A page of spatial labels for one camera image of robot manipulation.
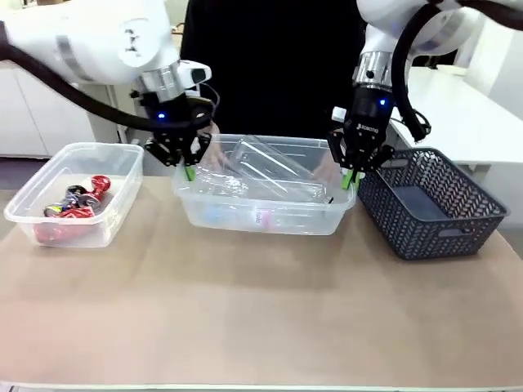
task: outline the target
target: black shirt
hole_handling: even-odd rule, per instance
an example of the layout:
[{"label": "black shirt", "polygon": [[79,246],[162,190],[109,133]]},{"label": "black shirt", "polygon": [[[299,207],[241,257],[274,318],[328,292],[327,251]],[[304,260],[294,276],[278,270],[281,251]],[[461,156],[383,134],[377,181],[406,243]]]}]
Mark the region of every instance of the black shirt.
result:
[{"label": "black shirt", "polygon": [[363,45],[355,0],[190,0],[181,58],[211,67],[222,133],[323,138]]}]

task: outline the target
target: clear plastic bin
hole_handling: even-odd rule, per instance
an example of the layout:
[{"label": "clear plastic bin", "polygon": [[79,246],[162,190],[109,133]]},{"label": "clear plastic bin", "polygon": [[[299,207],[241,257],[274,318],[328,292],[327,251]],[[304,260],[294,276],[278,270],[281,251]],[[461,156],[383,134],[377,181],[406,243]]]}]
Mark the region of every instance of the clear plastic bin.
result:
[{"label": "clear plastic bin", "polygon": [[[7,204],[4,216],[18,224],[37,245],[52,247],[106,247],[131,209],[143,177],[144,150],[138,145],[74,143],[47,162]],[[92,189],[91,177],[108,176],[111,187],[101,213],[92,218],[45,217],[43,209],[59,202],[70,185]],[[69,239],[40,243],[36,229],[60,227]]]},{"label": "clear plastic bin", "polygon": [[[219,135],[219,143],[229,157],[241,135]],[[314,171],[325,154],[330,157],[326,140],[278,136],[260,136],[260,139],[282,154]],[[206,169],[206,160],[202,161]],[[339,226],[345,212],[355,204],[355,191],[341,189],[342,175],[333,181],[331,204],[292,203],[199,193],[195,183],[187,180],[183,167],[177,167],[173,180],[174,192],[195,226],[213,229],[252,231],[273,234],[330,235]]]}]

